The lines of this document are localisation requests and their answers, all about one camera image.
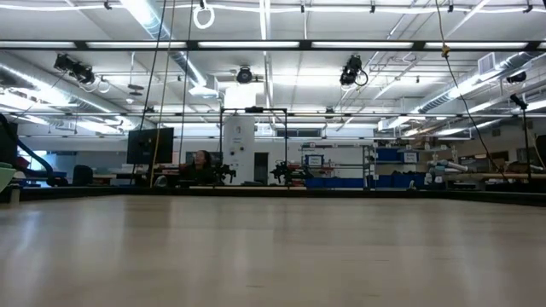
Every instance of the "television monitor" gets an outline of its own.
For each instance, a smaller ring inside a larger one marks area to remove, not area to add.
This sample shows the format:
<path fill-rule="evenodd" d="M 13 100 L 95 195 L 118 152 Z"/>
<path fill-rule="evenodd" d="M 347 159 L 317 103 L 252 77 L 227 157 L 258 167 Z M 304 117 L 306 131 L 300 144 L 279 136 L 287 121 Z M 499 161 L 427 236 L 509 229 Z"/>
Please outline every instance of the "television monitor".
<path fill-rule="evenodd" d="M 155 163 L 172 163 L 174 128 L 159 129 L 160 138 Z M 129 132 L 127 163 L 134 165 L 153 164 L 157 129 Z"/>

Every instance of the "black monitor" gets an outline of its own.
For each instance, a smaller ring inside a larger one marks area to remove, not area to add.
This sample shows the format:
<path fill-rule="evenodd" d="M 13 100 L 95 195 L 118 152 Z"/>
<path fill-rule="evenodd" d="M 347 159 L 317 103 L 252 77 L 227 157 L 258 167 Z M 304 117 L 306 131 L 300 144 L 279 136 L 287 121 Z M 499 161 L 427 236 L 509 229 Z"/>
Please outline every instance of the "black monitor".
<path fill-rule="evenodd" d="M 160 139 L 155 163 L 172 163 L 174 128 L 159 129 Z M 129 132 L 127 163 L 134 165 L 153 164 L 157 129 Z"/>
<path fill-rule="evenodd" d="M 17 135 L 17 124 L 10 123 L 11 130 Z M 17 144 L 9 137 L 8 132 L 0 125 L 0 162 L 15 165 Z"/>

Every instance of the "door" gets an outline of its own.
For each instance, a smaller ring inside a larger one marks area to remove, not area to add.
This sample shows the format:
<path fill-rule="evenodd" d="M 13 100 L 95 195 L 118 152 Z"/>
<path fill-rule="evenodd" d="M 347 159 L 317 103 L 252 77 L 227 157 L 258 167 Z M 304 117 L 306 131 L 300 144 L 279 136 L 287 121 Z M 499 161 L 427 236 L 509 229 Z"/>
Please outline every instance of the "door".
<path fill-rule="evenodd" d="M 254 181 L 267 185 L 269 153 L 254 153 Z"/>

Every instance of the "spotlight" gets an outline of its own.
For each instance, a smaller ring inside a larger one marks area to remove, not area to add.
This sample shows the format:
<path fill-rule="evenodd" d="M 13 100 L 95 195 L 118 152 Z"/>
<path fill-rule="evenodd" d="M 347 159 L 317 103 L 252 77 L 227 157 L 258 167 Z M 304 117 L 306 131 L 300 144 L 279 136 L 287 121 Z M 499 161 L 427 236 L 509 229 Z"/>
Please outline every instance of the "spotlight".
<path fill-rule="evenodd" d="M 335 113 L 333 107 L 326 107 L 326 113 Z M 325 116 L 325 119 L 333 119 L 333 116 Z"/>
<path fill-rule="evenodd" d="M 239 73 L 237 73 L 237 82 L 240 84 L 249 84 L 253 81 L 253 73 L 250 71 L 250 67 L 241 67 Z"/>
<path fill-rule="evenodd" d="M 527 104 L 524 103 L 518 96 L 516 96 L 515 94 L 511 95 L 510 96 L 510 100 L 513 101 L 515 104 L 517 104 L 519 107 L 521 107 L 522 110 L 526 110 L 527 109 Z"/>
<path fill-rule="evenodd" d="M 60 72 L 68 73 L 70 77 L 76 78 L 81 84 L 95 83 L 93 67 L 85 66 L 79 61 L 74 61 L 68 55 L 58 55 L 53 65 Z"/>
<path fill-rule="evenodd" d="M 366 78 L 366 81 L 361 84 L 357 82 L 360 73 Z M 342 86 L 351 86 L 353 84 L 364 86 L 368 83 L 368 74 L 362 69 L 360 55 L 351 55 L 351 59 L 349 59 L 347 65 L 343 67 L 340 83 Z"/>
<path fill-rule="evenodd" d="M 523 82 L 527 79 L 527 73 L 526 72 L 520 72 L 514 76 L 510 76 L 508 78 L 506 78 L 506 81 L 508 81 L 508 83 L 512 84 L 512 83 L 516 83 L 516 82 Z"/>

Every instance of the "air duct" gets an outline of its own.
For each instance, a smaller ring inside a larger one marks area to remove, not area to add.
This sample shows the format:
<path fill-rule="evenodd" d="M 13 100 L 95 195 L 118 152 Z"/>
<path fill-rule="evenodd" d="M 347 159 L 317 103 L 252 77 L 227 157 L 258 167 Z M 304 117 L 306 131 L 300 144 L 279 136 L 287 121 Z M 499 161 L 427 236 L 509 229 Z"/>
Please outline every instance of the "air duct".
<path fill-rule="evenodd" d="M 60 98 L 64 97 L 66 101 L 81 101 L 104 113 L 127 112 L 124 108 L 91 93 L 87 93 L 77 86 L 68 83 L 64 79 L 59 79 L 58 76 L 35 67 L 8 52 L 0 52 L 0 75 L 9 76 L 9 79 L 11 80 L 9 84 L 0 83 L 1 87 L 16 87 L 29 90 L 35 90 L 42 87 L 41 90 L 48 90 L 55 85 L 55 93 L 58 93 L 56 96 L 59 96 Z M 131 122 L 133 120 L 135 126 L 140 124 L 140 119 L 132 119 Z M 144 124 L 147 127 L 155 127 L 154 123 L 147 120 L 144 121 Z"/>
<path fill-rule="evenodd" d="M 168 41 L 171 36 L 171 29 L 161 23 L 161 14 L 152 0 L 120 0 L 125 8 L 141 24 L 151 38 Z M 188 59 L 182 51 L 169 52 L 169 56 L 180 66 L 182 71 L 188 75 L 188 80 L 194 87 L 205 87 L 206 78 Z"/>
<path fill-rule="evenodd" d="M 540 56 L 541 54 L 541 52 L 519 52 L 518 54 L 511 56 L 495 54 L 497 60 L 492 72 L 480 75 L 478 68 L 472 70 L 457 80 L 459 89 L 464 95 L 472 90 L 478 89 L 490 81 L 498 80 L 499 78 L 506 78 L 520 70 L 521 67 L 527 62 L 531 61 L 537 56 Z M 425 99 L 423 99 L 423 103 L 421 103 L 415 110 L 419 113 L 427 113 L 428 111 L 439 107 L 446 102 L 453 101 L 458 97 L 459 91 L 456 90 L 455 82 L 451 82 L 441 90 L 425 97 Z"/>

